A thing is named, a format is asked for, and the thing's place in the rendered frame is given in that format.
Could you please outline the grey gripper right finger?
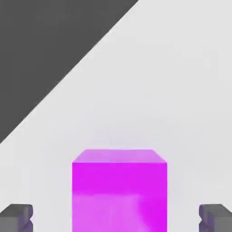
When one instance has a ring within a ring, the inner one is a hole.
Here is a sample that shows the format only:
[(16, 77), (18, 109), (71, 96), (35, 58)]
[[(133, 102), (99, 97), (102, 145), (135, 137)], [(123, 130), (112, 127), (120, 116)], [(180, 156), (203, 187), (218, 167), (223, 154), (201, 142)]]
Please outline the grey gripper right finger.
[(232, 212), (222, 204), (201, 204), (199, 216), (199, 232), (232, 232)]

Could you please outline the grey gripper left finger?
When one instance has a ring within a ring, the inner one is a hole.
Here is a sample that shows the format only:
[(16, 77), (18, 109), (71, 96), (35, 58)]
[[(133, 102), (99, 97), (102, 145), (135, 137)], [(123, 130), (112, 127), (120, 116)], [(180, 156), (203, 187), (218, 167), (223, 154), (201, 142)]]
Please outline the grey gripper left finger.
[(0, 232), (33, 232), (33, 206), (10, 204), (0, 212)]

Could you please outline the small magenta cube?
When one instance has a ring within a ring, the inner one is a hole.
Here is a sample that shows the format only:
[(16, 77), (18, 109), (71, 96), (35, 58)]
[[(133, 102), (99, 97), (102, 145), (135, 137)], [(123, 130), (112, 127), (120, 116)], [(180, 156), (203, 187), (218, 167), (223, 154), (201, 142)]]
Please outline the small magenta cube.
[(84, 150), (72, 163), (72, 232), (167, 232), (167, 167), (153, 150)]

